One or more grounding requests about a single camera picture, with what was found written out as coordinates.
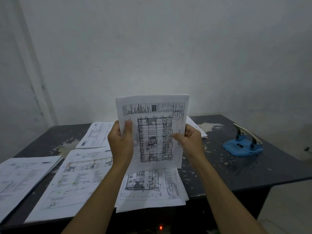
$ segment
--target forearm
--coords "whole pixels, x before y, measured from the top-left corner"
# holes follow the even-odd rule
[[[113,165],[62,234],[105,233],[126,170],[126,165]]]
[[[225,185],[206,159],[195,162],[195,166],[201,176],[207,200],[222,234],[267,233]]]

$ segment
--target person's right arm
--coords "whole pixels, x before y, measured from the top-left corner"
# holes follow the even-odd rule
[[[172,137],[181,143],[191,165],[200,175],[219,231],[222,234],[267,234],[205,158],[201,133],[187,124],[184,135],[173,134]]]

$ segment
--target person's left arm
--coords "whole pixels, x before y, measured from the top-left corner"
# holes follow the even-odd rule
[[[132,122],[126,121],[121,136],[118,121],[108,135],[113,165],[62,234],[105,233],[118,192],[133,155]]]

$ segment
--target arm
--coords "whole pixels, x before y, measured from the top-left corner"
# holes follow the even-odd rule
[[[172,137],[181,143],[190,164],[200,175],[220,232],[222,234],[267,233],[230,191],[205,158],[200,132],[187,124],[184,135],[174,134]]]
[[[88,201],[63,230],[62,234],[105,233],[119,189],[133,155],[132,122],[127,121],[123,136],[118,121],[108,134],[113,165]]]

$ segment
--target white paper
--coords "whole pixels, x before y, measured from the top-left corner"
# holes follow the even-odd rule
[[[116,213],[185,205],[187,195],[178,178],[177,169],[144,170],[126,175],[116,200]]]
[[[107,147],[109,149],[109,144],[107,140],[108,133],[112,129],[115,122],[93,122],[88,129],[88,132],[81,139],[76,149],[92,149]]]
[[[0,164],[0,222],[61,160],[61,156],[10,158]]]
[[[208,137],[207,134],[195,122],[193,122],[189,116],[186,118],[186,124],[189,124],[190,126],[193,126],[195,129],[197,129],[201,133],[202,138]]]
[[[189,96],[149,95],[117,98],[120,131],[132,121],[134,152],[126,174],[181,168],[182,146],[172,133],[184,133]]]
[[[112,162],[112,153],[105,148],[70,151],[25,222],[75,216]]]

